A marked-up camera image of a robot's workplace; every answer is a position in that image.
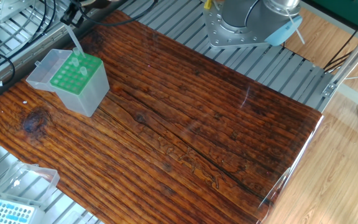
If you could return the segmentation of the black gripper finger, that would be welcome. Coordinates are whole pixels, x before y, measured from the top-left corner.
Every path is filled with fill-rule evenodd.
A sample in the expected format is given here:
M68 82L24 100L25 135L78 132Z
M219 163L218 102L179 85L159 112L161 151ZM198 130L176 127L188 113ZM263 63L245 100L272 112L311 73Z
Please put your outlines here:
M74 12L74 4L71 2L67 10L63 13L62 17L60 18L60 22L69 26L73 20L73 16L72 16L73 12Z
M74 27L80 27L84 21L83 15L78 8L75 8L71 16L71 24Z

